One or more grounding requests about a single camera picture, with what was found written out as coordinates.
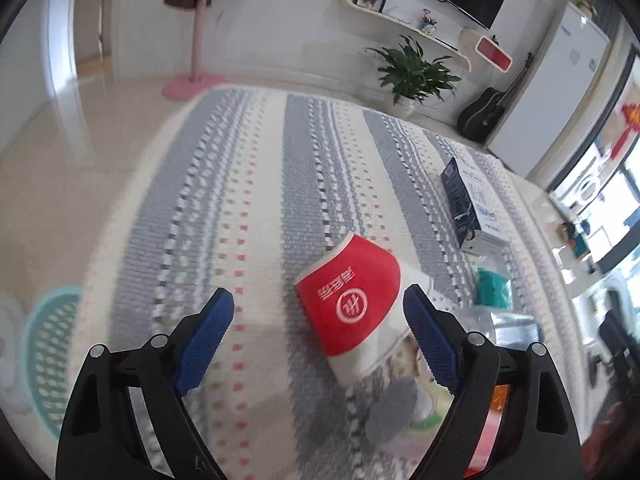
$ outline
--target gray round object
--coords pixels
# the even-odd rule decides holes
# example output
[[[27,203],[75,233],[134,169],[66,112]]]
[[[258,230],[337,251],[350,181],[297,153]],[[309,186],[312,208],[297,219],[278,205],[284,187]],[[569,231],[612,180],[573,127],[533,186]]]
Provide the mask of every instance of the gray round object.
[[[394,439],[411,424],[418,386],[414,379],[396,379],[380,394],[380,400],[370,413],[364,427],[367,439],[374,446],[381,446]]]
[[[472,332],[468,335],[467,339],[475,346],[482,346],[484,344],[484,336],[478,332]]]
[[[151,338],[151,346],[153,348],[162,348],[169,341],[169,338],[164,334],[158,334]]]
[[[533,350],[534,354],[538,354],[540,356],[546,354],[546,347],[543,344],[533,343],[533,345],[531,345],[531,349]]]
[[[102,345],[93,345],[91,350],[89,350],[89,355],[91,357],[100,357],[104,352],[104,346]]]

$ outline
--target product box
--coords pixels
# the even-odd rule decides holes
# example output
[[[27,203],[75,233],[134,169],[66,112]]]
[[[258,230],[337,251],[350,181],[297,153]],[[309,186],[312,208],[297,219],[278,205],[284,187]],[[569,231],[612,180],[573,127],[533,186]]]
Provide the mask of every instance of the product box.
[[[449,200],[460,249],[477,256],[500,256],[506,236],[485,193],[486,184],[462,160],[452,158],[440,175]]]

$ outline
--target metal screw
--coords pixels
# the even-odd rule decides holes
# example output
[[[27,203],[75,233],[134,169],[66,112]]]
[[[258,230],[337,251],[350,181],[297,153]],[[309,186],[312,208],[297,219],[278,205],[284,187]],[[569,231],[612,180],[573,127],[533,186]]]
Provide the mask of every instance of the metal screw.
[[[164,334],[158,334],[151,338],[151,346],[153,348],[162,348],[164,345],[166,345],[167,341],[169,341],[169,338],[167,336],[165,336]]]
[[[531,349],[534,354],[538,354],[540,356],[546,354],[546,347],[543,344],[533,343],[533,345],[531,345]]]
[[[94,345],[89,350],[89,355],[91,357],[100,357],[104,352],[104,346],[102,345]]]
[[[484,344],[484,336],[478,332],[472,332],[469,334],[467,339],[469,339],[469,342],[475,346],[482,346]]]

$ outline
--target refrigerator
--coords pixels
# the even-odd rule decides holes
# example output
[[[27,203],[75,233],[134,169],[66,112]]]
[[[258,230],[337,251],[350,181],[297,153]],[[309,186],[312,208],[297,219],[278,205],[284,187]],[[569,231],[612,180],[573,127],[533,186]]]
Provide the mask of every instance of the refrigerator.
[[[609,38],[572,3],[556,17],[529,76],[487,142],[526,177],[575,112],[598,71]]]

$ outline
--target green leaves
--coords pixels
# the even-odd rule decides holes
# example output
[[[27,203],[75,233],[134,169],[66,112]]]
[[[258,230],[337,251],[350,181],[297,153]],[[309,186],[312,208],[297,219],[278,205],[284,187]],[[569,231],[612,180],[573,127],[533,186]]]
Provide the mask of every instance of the green leaves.
[[[398,43],[397,48],[367,48],[379,54],[386,61],[386,66],[380,67],[380,86],[393,86],[394,102],[400,96],[416,99],[420,102],[428,96],[435,95],[442,100],[441,91],[455,92],[453,83],[460,81],[456,75],[442,63],[451,56],[441,56],[428,62],[422,59],[424,51],[420,44],[407,36],[400,36],[404,44]]]

